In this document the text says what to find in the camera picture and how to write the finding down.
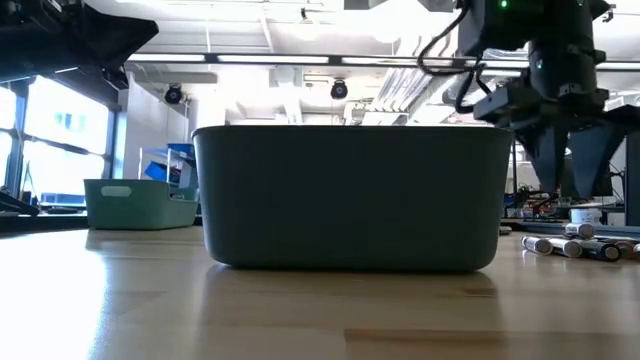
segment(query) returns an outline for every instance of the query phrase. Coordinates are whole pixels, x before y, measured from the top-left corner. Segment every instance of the wooden tabletop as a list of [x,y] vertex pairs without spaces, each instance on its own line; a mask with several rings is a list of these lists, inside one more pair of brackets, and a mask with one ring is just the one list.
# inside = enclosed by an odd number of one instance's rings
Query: wooden tabletop
[[200,228],[0,240],[0,359],[638,359],[640,263],[471,275],[237,271]]

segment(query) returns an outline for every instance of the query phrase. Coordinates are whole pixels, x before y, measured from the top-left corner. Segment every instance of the window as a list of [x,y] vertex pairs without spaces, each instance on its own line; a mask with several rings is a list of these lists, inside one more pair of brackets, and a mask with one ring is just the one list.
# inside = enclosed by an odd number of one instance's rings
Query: window
[[76,154],[25,141],[23,189],[32,191],[42,205],[84,205],[83,180],[102,178],[104,163],[97,155]]
[[25,133],[104,154],[109,110],[52,80],[38,77],[29,87]]
[[0,88],[0,129],[11,129],[16,121],[16,95]]
[[9,154],[11,153],[11,136],[7,133],[0,132],[0,185],[5,184],[7,178],[7,164],[9,163]]

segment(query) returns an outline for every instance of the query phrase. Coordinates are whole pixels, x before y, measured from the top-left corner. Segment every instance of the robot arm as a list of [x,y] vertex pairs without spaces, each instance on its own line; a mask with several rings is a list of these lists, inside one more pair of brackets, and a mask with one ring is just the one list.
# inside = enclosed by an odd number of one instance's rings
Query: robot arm
[[[465,70],[469,73],[466,89],[474,75],[479,81],[480,60],[488,48],[516,50],[528,43],[529,68],[474,106],[462,105],[466,91],[461,91],[456,109],[513,131],[549,192],[557,188],[569,147],[577,190],[582,197],[590,197],[624,137],[640,125],[640,111],[633,106],[603,111],[609,92],[597,86],[596,65],[606,60],[606,54],[594,48],[592,22],[609,11],[609,4],[604,0],[458,0],[457,6],[461,8],[454,22],[460,25],[459,50],[478,59],[476,67]],[[419,66],[439,75],[421,59]]]
[[0,83],[95,67],[126,89],[124,62],[156,34],[153,21],[101,14],[82,0],[0,0]]

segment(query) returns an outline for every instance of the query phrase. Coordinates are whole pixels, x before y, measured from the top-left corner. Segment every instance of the ceiling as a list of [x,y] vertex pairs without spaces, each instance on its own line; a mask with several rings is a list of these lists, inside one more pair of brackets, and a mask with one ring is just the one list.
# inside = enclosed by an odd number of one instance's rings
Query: ceiling
[[[415,55],[416,39],[429,39],[454,17],[452,13],[429,12],[417,0],[388,0],[371,10],[343,10],[343,0],[85,0],[99,11],[154,20],[160,34],[141,52],[184,53],[278,53]],[[609,59],[640,60],[640,4],[617,0],[613,21],[594,22],[596,48]],[[305,8],[303,20],[300,9]],[[147,88],[166,89],[163,75],[196,73],[217,75],[216,91],[225,94],[232,118],[274,118],[286,112],[286,99],[270,86],[269,67],[154,65],[137,71]],[[305,75],[322,75],[322,82],[303,82],[295,94],[302,113],[340,114],[348,101],[375,98],[390,82],[392,71],[363,68],[304,67]],[[332,79],[347,80],[349,97],[329,96]],[[396,86],[407,86],[398,82]],[[640,74],[599,74],[599,85],[611,90],[640,91]],[[193,97],[209,94],[205,85],[188,87]]]

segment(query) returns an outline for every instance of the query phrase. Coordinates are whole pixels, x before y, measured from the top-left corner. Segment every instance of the wall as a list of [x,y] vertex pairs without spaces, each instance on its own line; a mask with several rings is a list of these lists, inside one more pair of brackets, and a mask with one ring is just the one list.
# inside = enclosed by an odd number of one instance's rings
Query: wall
[[[120,96],[120,105],[126,112],[126,126],[121,131],[123,136],[116,139],[116,147],[123,141],[125,145],[123,158],[116,159],[116,162],[121,162],[122,169],[115,175],[137,179],[140,148],[166,148],[170,142],[188,142],[189,120],[142,88],[133,76],[130,76],[129,83],[129,90]],[[159,158],[145,155],[143,167],[152,159]]]

